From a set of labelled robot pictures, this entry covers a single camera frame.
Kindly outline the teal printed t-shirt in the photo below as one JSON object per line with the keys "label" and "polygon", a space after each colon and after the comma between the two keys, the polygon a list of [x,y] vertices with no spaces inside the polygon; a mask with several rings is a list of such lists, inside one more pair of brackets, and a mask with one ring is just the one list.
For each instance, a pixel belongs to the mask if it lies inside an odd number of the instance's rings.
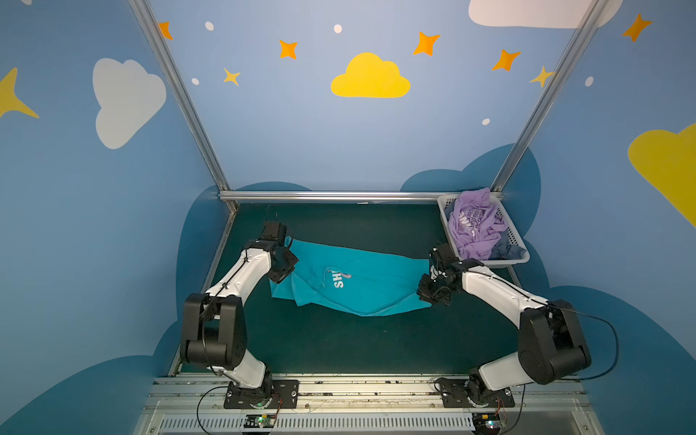
{"label": "teal printed t-shirt", "polygon": [[391,254],[293,239],[295,270],[270,285],[276,299],[318,305],[361,317],[400,315],[432,307],[417,295],[430,263]]}

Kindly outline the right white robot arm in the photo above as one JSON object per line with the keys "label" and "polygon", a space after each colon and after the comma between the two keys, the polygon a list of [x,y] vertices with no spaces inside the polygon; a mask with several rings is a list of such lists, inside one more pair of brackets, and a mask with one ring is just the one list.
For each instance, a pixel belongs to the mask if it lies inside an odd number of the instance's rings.
{"label": "right white robot arm", "polygon": [[592,357],[578,319],[565,300],[549,301],[499,277],[476,259],[459,259],[447,244],[429,254],[429,273],[417,295],[448,305],[457,292],[474,295],[518,329],[514,353],[473,369],[464,386],[471,404],[483,407],[517,385],[546,385],[587,369]]}

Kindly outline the white plastic laundry basket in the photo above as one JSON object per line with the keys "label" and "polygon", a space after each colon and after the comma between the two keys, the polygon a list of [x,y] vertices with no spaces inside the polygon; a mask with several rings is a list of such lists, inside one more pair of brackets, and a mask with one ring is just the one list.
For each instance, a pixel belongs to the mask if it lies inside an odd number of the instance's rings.
{"label": "white plastic laundry basket", "polygon": [[529,261],[520,233],[488,188],[441,195],[437,204],[449,246],[459,259],[477,259],[490,268]]}

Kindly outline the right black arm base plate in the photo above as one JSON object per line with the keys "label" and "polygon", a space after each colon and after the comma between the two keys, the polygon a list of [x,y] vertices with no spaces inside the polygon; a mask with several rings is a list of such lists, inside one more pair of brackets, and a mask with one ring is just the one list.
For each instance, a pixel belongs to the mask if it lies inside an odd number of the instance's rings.
{"label": "right black arm base plate", "polygon": [[445,408],[514,408],[509,388],[489,390],[478,378],[452,379],[440,377],[433,382]]}

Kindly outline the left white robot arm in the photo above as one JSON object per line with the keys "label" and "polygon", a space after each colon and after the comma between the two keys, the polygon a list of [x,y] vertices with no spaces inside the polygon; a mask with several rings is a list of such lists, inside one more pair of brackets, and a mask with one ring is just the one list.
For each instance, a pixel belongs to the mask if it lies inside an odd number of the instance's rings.
{"label": "left white robot arm", "polygon": [[181,361],[228,380],[228,409],[263,409],[277,399],[272,374],[248,350],[244,308],[259,281],[280,284],[295,270],[298,259],[286,232],[285,225],[267,222],[217,284],[189,295],[183,305]]}

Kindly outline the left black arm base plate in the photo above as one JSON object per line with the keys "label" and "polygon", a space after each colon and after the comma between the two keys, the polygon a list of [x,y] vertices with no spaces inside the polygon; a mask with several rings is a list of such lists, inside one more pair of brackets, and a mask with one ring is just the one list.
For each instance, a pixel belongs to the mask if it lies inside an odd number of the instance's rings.
{"label": "left black arm base plate", "polygon": [[232,410],[295,409],[299,399],[298,380],[266,380],[256,389],[228,385],[223,407]]}

